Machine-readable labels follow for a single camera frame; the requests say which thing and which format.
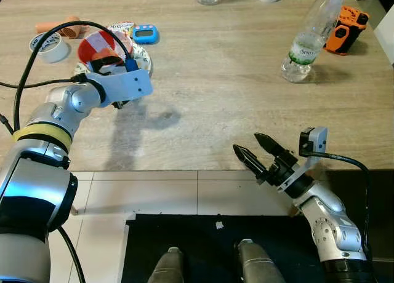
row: wooden table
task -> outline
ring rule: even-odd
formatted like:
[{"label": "wooden table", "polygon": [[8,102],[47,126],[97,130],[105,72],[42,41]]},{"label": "wooden table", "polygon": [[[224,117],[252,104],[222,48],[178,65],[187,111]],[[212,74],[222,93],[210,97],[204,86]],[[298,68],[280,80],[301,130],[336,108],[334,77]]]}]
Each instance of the wooden table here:
[{"label": "wooden table", "polygon": [[[393,70],[372,29],[341,57],[322,52],[309,83],[291,84],[280,64],[314,0],[2,0],[0,80],[18,83],[36,22],[80,16],[103,25],[153,23],[161,34],[146,46],[154,63],[153,95],[121,111],[94,110],[71,151],[73,170],[243,169],[232,143],[272,158],[254,132],[297,151],[308,126],[329,127],[328,151],[354,157],[373,169],[394,168]],[[355,0],[345,4],[357,7]],[[68,78],[80,39],[66,40],[69,57],[52,65],[37,60],[28,82]],[[28,89],[21,120],[53,86]],[[14,90],[0,89],[0,112],[12,118]],[[0,129],[0,160],[12,140]],[[336,161],[330,169],[352,168]]]}]

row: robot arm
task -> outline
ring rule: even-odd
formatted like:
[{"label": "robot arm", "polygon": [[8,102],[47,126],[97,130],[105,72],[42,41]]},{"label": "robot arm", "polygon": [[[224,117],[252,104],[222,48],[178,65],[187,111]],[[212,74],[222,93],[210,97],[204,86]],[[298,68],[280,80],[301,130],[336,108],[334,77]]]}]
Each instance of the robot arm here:
[{"label": "robot arm", "polygon": [[152,93],[148,72],[135,70],[74,77],[54,88],[26,126],[0,170],[0,281],[48,283],[48,234],[68,218],[78,180],[67,171],[68,153],[92,108]]},{"label": "robot arm", "polygon": [[[234,151],[258,182],[267,182],[286,193],[304,214],[312,231],[326,282],[375,282],[370,261],[362,248],[357,226],[346,215],[341,200],[319,181],[304,174],[319,161],[308,157],[301,167],[297,159],[265,134],[255,134],[261,147],[275,157],[267,170],[248,149],[234,145]],[[327,128],[307,129],[300,136],[300,151],[325,152]]]}]

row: white wall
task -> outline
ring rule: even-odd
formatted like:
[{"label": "white wall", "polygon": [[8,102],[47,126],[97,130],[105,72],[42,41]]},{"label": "white wall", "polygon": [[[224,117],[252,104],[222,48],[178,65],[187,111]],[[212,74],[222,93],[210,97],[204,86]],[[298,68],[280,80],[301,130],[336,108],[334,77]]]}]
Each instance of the white wall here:
[{"label": "white wall", "polygon": [[386,16],[376,27],[375,35],[390,60],[390,63],[394,65],[394,6],[387,12]]}]

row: orange device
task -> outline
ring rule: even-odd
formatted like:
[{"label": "orange device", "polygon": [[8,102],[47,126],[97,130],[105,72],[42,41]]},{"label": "orange device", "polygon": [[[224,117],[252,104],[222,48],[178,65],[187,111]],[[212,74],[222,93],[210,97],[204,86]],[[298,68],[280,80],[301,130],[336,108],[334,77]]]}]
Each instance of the orange device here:
[{"label": "orange device", "polygon": [[365,30],[368,19],[368,14],[349,6],[342,6],[337,26],[324,48],[335,54],[347,55],[350,46],[361,31]]}]

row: yellow band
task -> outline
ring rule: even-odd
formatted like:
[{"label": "yellow band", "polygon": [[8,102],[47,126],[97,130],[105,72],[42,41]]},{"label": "yellow band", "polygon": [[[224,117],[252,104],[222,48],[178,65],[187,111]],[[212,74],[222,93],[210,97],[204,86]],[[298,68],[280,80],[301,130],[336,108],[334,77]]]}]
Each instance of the yellow band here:
[{"label": "yellow band", "polygon": [[72,143],[71,137],[67,134],[67,132],[57,126],[43,123],[29,125],[21,130],[15,131],[13,138],[15,141],[17,141],[19,138],[29,134],[44,134],[53,137],[63,143],[66,149],[70,151]]}]

